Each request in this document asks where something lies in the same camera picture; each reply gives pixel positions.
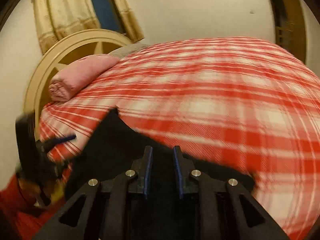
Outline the black pants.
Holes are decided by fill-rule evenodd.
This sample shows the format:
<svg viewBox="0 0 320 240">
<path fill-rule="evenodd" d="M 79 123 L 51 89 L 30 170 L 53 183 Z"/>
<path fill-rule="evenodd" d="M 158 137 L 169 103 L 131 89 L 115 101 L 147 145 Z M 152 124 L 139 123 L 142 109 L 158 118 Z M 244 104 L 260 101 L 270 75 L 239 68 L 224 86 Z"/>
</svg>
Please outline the black pants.
<svg viewBox="0 0 320 240">
<path fill-rule="evenodd" d="M 121 120 L 117 108 L 111 109 L 94 130 L 78 157 L 65 187 L 70 199 L 90 179 L 105 181 L 131 168 L 152 147 L 152 170 L 149 199 L 180 202 L 172 147 L 134 131 Z"/>
</svg>

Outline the pink folded blanket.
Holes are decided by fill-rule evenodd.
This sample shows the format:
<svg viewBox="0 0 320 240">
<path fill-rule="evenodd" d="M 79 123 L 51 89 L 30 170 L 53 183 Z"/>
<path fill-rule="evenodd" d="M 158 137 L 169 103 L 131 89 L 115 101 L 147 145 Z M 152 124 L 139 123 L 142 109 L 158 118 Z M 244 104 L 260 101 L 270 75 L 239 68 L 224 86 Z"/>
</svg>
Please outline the pink folded blanket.
<svg viewBox="0 0 320 240">
<path fill-rule="evenodd" d="M 107 54 L 89 55 L 67 65 L 55 74 L 48 90 L 52 101 L 66 102 L 99 75 L 112 68 L 119 58 Z"/>
</svg>

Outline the red plaid bed sheet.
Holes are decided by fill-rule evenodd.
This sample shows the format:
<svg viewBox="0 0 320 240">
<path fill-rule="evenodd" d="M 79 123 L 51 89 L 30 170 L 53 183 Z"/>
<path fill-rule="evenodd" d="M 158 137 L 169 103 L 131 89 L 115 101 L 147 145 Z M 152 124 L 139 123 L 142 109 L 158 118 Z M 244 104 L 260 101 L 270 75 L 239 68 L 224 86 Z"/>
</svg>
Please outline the red plaid bed sheet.
<svg viewBox="0 0 320 240">
<path fill-rule="evenodd" d="M 80 153 L 113 107 L 152 139 L 254 172 L 255 198 L 291 239 L 319 217 L 319 77 L 285 49 L 228 37 L 131 54 L 71 100 L 44 107 L 41 139 L 77 135 L 50 156 Z"/>
</svg>

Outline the cream wooden headboard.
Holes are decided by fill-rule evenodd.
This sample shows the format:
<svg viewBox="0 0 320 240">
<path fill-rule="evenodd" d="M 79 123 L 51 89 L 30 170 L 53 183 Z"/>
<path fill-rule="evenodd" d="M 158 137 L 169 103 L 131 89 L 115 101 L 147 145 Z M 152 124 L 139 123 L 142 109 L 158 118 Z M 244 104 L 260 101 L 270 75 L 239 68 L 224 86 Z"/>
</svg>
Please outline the cream wooden headboard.
<svg viewBox="0 0 320 240">
<path fill-rule="evenodd" d="M 23 111 L 35 111 L 35 138 L 39 139 L 41 111 L 50 102 L 51 78 L 68 64 L 88 55 L 108 54 L 132 44 L 124 34 L 106 29 L 88 29 L 73 33 L 57 42 L 42 57 L 27 87 Z"/>
</svg>

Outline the grey striped pillow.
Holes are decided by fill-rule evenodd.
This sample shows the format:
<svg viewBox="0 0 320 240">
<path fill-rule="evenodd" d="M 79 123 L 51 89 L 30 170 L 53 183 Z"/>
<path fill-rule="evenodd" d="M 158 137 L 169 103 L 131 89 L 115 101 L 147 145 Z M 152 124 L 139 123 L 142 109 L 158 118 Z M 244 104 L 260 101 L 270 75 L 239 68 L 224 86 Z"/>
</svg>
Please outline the grey striped pillow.
<svg viewBox="0 0 320 240">
<path fill-rule="evenodd" d="M 111 51 L 108 53 L 110 56 L 115 56 L 119 59 L 122 59 L 130 54 L 136 53 L 138 51 L 141 51 L 145 48 L 148 48 L 149 45 L 147 44 L 142 44 L 142 43 L 134 43 L 134 44 L 129 44 L 123 47 L 120 47 L 116 50 Z"/>
</svg>

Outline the beige curtain left panel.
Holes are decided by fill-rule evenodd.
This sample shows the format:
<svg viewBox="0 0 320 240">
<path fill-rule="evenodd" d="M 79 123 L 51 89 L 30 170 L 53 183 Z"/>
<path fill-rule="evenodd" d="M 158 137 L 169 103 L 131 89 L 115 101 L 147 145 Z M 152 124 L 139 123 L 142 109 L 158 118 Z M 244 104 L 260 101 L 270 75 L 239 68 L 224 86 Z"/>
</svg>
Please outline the beige curtain left panel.
<svg viewBox="0 0 320 240">
<path fill-rule="evenodd" d="M 101 27 L 92 0 L 32 0 L 32 4 L 43 54 L 73 33 Z"/>
</svg>

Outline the beige curtain panel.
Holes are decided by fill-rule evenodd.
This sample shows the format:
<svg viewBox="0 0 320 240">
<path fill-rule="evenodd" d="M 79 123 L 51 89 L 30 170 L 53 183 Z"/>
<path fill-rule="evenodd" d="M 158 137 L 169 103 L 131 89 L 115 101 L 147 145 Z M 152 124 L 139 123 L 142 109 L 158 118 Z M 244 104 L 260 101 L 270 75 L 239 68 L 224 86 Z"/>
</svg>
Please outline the beige curtain panel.
<svg viewBox="0 0 320 240">
<path fill-rule="evenodd" d="M 138 42 L 144 38 L 144 34 L 138 24 L 135 13 L 130 8 L 127 0 L 114 0 L 117 11 L 123 22 L 126 34 L 132 42 Z"/>
<path fill-rule="evenodd" d="M 32 4 L 43 54 L 73 33 L 101 27 L 92 0 L 32 0 Z"/>
</svg>

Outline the window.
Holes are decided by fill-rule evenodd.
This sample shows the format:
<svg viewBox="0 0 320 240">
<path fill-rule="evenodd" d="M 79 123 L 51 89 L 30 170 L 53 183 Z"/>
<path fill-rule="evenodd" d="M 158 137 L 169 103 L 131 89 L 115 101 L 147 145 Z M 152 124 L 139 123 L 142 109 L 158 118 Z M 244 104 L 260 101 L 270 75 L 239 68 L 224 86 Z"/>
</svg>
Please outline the window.
<svg viewBox="0 0 320 240">
<path fill-rule="evenodd" d="M 125 33 L 114 0 L 92 0 L 92 4 L 102 29 Z"/>
</svg>

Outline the beige curtain right panel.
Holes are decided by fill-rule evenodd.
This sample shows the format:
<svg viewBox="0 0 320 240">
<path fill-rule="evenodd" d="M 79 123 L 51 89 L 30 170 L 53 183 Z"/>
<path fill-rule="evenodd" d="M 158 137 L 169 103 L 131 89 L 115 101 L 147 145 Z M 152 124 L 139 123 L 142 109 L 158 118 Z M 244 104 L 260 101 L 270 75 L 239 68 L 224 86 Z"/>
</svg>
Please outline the beige curtain right panel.
<svg viewBox="0 0 320 240">
<path fill-rule="evenodd" d="M 126 34 L 132 42 L 138 42 L 144 38 L 144 34 L 138 24 L 135 13 L 130 8 L 127 0 L 114 0 L 117 11 L 123 22 Z"/>
</svg>

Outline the brown wooden door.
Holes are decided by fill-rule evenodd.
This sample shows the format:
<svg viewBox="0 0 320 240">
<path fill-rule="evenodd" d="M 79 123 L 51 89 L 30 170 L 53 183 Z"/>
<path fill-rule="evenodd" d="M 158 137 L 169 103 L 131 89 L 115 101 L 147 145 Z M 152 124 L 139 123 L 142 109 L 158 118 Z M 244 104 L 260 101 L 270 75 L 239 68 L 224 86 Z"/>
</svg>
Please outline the brown wooden door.
<svg viewBox="0 0 320 240">
<path fill-rule="evenodd" d="M 306 31 L 300 0 L 270 0 L 276 44 L 302 62 L 306 61 Z"/>
</svg>

